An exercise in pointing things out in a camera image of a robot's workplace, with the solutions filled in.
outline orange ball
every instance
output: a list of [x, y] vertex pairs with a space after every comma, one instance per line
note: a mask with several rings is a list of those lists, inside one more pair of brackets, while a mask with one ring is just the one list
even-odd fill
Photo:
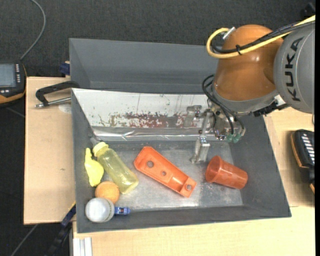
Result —
[[96, 187], [94, 194], [96, 198], [109, 199], [115, 204], [119, 199], [120, 192], [115, 183], [104, 181]]

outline yellow bottle cap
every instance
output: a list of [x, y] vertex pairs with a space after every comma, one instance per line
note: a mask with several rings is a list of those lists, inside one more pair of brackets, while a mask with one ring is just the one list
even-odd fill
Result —
[[97, 156], [97, 152], [98, 152], [100, 149], [104, 148], [104, 147], [107, 147], [107, 148], [108, 148], [109, 145], [106, 144], [105, 142], [100, 142], [100, 143], [98, 143], [97, 145], [95, 145], [94, 148], [92, 149], [92, 152], [93, 152], [94, 156], [96, 157], [96, 156]]

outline orange case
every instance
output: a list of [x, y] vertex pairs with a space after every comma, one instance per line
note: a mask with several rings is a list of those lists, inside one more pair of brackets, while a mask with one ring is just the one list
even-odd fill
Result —
[[134, 160], [134, 166], [138, 171], [187, 198], [197, 185], [197, 182], [150, 146], [141, 150]]

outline orange cup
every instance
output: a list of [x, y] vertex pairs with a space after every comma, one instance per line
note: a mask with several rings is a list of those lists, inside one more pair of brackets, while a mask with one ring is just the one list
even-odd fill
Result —
[[214, 182], [240, 190], [247, 184], [248, 174], [216, 155], [210, 160], [206, 168], [205, 179], [209, 183]]

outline orange plastic part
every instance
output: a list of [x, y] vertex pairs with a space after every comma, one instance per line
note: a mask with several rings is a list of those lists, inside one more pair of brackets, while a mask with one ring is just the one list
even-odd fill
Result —
[[[234, 49], [246, 45], [270, 33], [260, 25], [238, 27], [224, 42], [222, 49]], [[240, 56], [219, 59], [214, 87], [224, 99], [247, 101], [270, 94], [276, 89], [273, 79], [274, 61], [283, 39]]]
[[150, 146], [145, 146], [134, 160], [135, 168], [184, 197], [190, 197], [197, 182]]
[[240, 190], [247, 184], [248, 174], [216, 155], [210, 160], [207, 166], [205, 179], [209, 183], [214, 182]]

